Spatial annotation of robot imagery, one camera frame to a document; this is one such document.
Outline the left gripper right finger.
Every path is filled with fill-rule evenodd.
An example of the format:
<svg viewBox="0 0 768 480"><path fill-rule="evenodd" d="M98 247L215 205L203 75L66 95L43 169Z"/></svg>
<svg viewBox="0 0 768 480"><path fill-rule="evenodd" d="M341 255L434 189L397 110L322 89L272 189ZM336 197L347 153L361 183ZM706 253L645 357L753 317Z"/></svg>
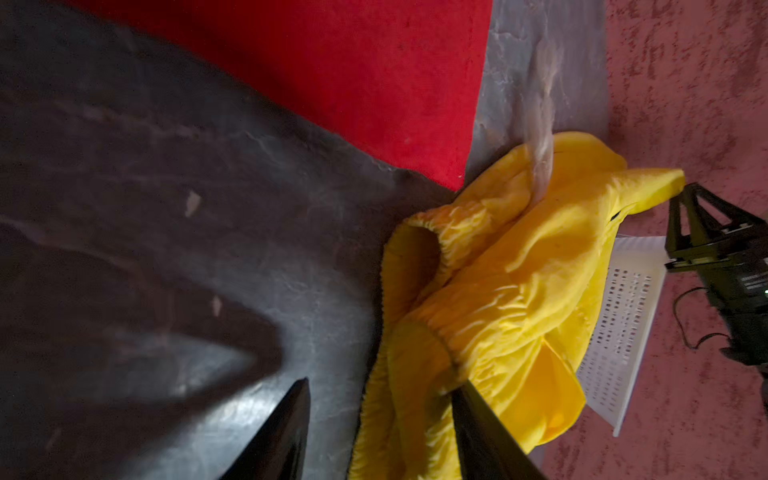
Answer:
<svg viewBox="0 0 768 480"><path fill-rule="evenodd" d="M463 479L545 480L470 381L451 392Z"/></svg>

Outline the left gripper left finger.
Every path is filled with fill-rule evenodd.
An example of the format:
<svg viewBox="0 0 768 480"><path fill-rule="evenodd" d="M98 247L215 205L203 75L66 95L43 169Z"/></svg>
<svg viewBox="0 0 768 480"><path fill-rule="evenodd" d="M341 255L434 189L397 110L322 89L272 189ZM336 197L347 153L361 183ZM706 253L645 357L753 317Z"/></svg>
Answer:
<svg viewBox="0 0 768 480"><path fill-rule="evenodd" d="M297 380L220 479L301 479L310 412L309 380Z"/></svg>

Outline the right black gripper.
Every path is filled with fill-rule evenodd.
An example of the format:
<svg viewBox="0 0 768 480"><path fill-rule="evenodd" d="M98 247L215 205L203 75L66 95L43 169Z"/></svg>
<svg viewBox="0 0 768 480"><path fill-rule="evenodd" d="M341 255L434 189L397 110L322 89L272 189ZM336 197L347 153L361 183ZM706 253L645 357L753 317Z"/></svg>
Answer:
<svg viewBox="0 0 768 480"><path fill-rule="evenodd" d="M670 273L694 271L723 318L725 355L767 362L767 222L698 183L669 201L665 249Z"/></svg>

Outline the yellow shorts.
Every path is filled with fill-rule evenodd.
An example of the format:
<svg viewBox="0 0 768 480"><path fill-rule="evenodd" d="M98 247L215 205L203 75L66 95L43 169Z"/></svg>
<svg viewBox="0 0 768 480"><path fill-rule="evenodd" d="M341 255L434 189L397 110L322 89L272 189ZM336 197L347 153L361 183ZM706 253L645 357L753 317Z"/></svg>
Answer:
<svg viewBox="0 0 768 480"><path fill-rule="evenodd" d="M622 221L679 194L680 169L631 169L598 138L554 138L541 200L517 146L452 203L400 223L381 263L382 340L348 475L456 479L450 393L474 385L524 452L565 433Z"/></svg>

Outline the red shorts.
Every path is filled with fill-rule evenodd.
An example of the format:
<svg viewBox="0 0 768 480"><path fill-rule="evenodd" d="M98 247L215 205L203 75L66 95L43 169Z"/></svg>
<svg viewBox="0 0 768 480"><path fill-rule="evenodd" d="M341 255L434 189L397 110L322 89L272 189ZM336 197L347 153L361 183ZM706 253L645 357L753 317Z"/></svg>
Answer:
<svg viewBox="0 0 768 480"><path fill-rule="evenodd" d="M459 189L488 1L83 1L169 40L389 165Z"/></svg>

